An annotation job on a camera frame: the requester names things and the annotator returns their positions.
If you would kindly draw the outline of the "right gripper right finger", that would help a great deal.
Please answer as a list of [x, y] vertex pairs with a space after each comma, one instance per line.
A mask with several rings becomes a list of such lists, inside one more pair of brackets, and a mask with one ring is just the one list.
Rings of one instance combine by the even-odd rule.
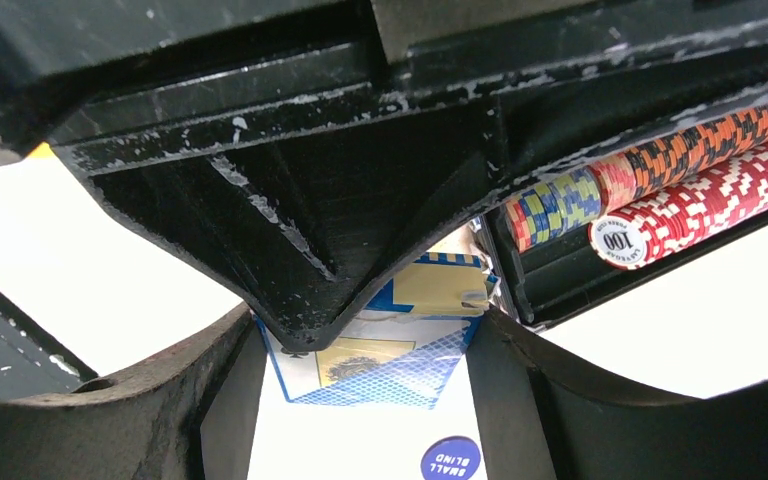
[[768, 381], [710, 399], [668, 392], [497, 308], [466, 360], [491, 479], [768, 479]]

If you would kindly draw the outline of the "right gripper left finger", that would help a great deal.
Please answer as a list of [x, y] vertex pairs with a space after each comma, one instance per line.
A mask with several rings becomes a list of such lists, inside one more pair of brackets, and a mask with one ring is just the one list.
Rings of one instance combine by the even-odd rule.
[[245, 479], [265, 366], [238, 305], [73, 393], [0, 401], [0, 479]]

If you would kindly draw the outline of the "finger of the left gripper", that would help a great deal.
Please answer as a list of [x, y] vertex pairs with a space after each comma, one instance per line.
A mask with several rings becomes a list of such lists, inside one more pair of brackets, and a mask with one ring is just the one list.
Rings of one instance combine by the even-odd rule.
[[0, 400], [70, 393], [97, 377], [0, 292]]
[[140, 166], [163, 133], [54, 151], [118, 224], [241, 297], [285, 346], [316, 351], [491, 203], [502, 133], [490, 100]]

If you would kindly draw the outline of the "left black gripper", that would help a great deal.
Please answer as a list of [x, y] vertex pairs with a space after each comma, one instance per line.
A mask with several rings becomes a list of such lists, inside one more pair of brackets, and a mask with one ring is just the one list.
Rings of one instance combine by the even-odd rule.
[[91, 97], [368, 43], [414, 89], [589, 57], [768, 43], [768, 1], [0, 1], [0, 138]]

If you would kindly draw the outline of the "black aluminium poker case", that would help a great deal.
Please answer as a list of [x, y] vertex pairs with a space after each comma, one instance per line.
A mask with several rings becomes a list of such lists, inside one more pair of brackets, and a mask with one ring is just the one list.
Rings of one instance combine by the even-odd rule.
[[497, 305], [526, 327], [551, 329], [768, 226], [768, 210], [665, 260], [639, 270], [614, 268], [598, 257], [586, 227], [520, 254], [499, 206], [470, 223], [492, 273]]

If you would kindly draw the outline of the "blue playing card box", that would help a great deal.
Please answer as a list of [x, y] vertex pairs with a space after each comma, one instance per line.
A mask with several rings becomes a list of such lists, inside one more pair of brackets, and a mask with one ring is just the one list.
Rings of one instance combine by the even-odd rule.
[[498, 282], [477, 256], [427, 252], [389, 280], [321, 351], [292, 352], [262, 327], [285, 399], [434, 408]]

